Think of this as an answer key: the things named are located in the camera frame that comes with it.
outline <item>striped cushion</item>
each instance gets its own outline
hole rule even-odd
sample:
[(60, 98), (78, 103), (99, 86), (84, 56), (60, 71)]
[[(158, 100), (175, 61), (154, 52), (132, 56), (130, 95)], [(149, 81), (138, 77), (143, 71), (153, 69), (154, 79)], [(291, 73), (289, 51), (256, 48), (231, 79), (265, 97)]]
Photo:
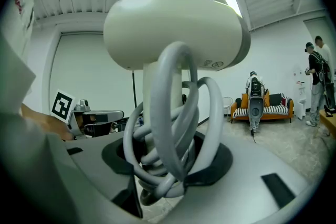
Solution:
[(235, 119), (236, 117), (243, 117), (247, 116), (247, 109), (236, 109), (236, 111), (233, 113), (233, 118)]
[[(277, 106), (269, 106), (269, 107), (264, 107), (264, 114), (279, 114), (279, 115), (288, 115), (288, 107), (284, 105), (277, 105)], [(237, 117), (243, 117), (247, 116), (247, 109), (236, 109), (236, 111), (233, 113), (233, 118)]]
[(280, 115), (288, 115), (288, 107), (280, 104), (276, 106), (269, 106), (264, 108), (265, 114), (280, 114)]

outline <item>person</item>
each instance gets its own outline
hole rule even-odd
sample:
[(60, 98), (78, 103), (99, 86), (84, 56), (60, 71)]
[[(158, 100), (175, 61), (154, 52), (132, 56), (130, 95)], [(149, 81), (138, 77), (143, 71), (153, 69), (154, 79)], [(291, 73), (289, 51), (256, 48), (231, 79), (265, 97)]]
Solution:
[(316, 36), (315, 44), (319, 47), (317, 52), (324, 58), (330, 68), (330, 80), (331, 83), (326, 86), (326, 92), (329, 99), (330, 106), (335, 107), (335, 96), (334, 96), (334, 81), (335, 81), (335, 63), (334, 57), (331, 55), (330, 48), (327, 44), (323, 42), (323, 39), (320, 36)]
[(310, 105), (310, 120), (306, 121), (306, 125), (316, 126), (319, 120), (319, 109), (324, 107), (323, 85), (318, 77), (318, 72), (321, 71), (321, 66), (317, 63), (315, 56), (321, 55), (314, 50), (314, 45), (311, 42), (306, 44), (306, 51), (309, 54), (309, 70), (306, 75), (313, 75), (313, 85), (311, 88), (311, 105)]
[[(245, 86), (245, 90), (246, 90), (246, 93), (247, 95), (249, 94), (249, 88), (251, 86), (251, 81), (252, 81), (252, 78), (257, 78), (257, 80), (261, 83), (262, 83), (262, 78), (258, 76), (257, 72), (255, 71), (252, 71), (250, 73), (250, 76), (249, 78), (247, 79), (247, 82), (246, 82), (246, 86)], [(249, 118), (249, 121), (250, 121), (250, 131), (253, 131), (254, 133), (257, 132), (258, 128), (259, 128), (259, 122), (260, 122), (260, 119), (259, 120), (255, 120), (255, 119), (252, 119), (250, 117), (250, 113), (249, 113), (249, 108), (247, 109), (248, 111), (248, 118)]]
[[(0, 112), (17, 113), (18, 111), (11, 110), (12, 104), (18, 99), (22, 102), (29, 89), (29, 86), (28, 89), (25, 88), (26, 85), (30, 85), (35, 77), (25, 65), (33, 29), (33, 7), (34, 0), (7, 0), (4, 6), (0, 20), (2, 43), (0, 62), (6, 66), (7, 73), (1, 75), (2, 81), (6, 81), (6, 87), (3, 87), (0, 92)], [(13, 80), (15, 75), (20, 76), (20, 80)], [(44, 131), (58, 133), (63, 140), (72, 139), (66, 124), (62, 121), (50, 115), (33, 111), (24, 104), (21, 104), (20, 107), (22, 116), (33, 120)]]

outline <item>wooden table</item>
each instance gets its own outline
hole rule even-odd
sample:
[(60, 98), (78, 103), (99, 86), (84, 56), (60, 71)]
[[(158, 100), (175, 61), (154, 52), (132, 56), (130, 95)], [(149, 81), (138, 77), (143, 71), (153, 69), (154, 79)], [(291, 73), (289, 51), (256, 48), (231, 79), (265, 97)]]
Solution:
[(317, 128), (316, 134), (314, 135), (314, 138), (317, 136), (321, 124), (327, 127), (332, 136), (336, 138), (336, 114), (332, 114), (333, 117), (328, 118), (325, 114), (324, 109), (321, 109), (319, 113), (320, 113), (320, 123)]

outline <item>concrete floor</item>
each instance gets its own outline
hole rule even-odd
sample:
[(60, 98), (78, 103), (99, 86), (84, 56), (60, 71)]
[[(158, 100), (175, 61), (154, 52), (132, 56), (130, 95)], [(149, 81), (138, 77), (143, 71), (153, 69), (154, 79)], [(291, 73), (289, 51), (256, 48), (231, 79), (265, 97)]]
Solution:
[[(227, 118), (223, 126), (223, 135), (241, 137), (254, 143), (248, 122), (233, 121), (231, 124), (226, 120)], [(305, 121), (297, 118), (293, 118), (292, 123), (289, 123), (289, 120), (263, 121), (260, 123), (260, 132), (255, 134), (255, 141), (276, 154), (312, 183), (319, 180), (327, 169), (336, 150), (336, 140), (332, 136), (327, 136), (328, 131), (324, 126), (319, 128), (317, 138), (313, 138), (317, 128), (305, 125)], [(205, 122), (197, 130), (205, 134), (207, 125), (208, 122)], [(141, 187), (137, 180), (136, 184), (140, 195)], [(158, 223), (181, 199), (182, 197), (162, 198), (152, 206), (142, 206), (144, 220)]]

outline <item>gray cable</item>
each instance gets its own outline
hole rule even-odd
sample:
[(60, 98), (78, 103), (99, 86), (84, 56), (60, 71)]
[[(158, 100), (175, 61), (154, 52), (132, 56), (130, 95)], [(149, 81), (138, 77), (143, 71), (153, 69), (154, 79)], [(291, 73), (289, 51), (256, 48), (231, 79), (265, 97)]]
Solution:
[[(182, 83), (183, 88), (189, 89), (189, 95), (183, 106), (171, 111), (172, 76), (181, 56), (190, 68), (191, 81)], [(208, 87), (210, 95), (209, 125), (196, 158), (193, 137), (199, 119), (198, 88), (203, 85)], [(134, 166), (140, 185), (156, 198), (181, 196), (186, 175), (207, 168), (217, 152), (224, 114), (221, 91), (211, 78), (197, 81), (197, 69), (190, 48), (182, 42), (174, 42), (163, 50), (158, 60), (151, 89), (151, 125), (144, 125), (134, 132), (135, 122), (142, 110), (141, 103), (126, 124), (123, 138), (125, 158)], [(146, 135), (153, 136), (155, 148), (141, 157), (141, 163), (146, 165), (144, 170), (135, 157), (132, 140), (141, 140)]]

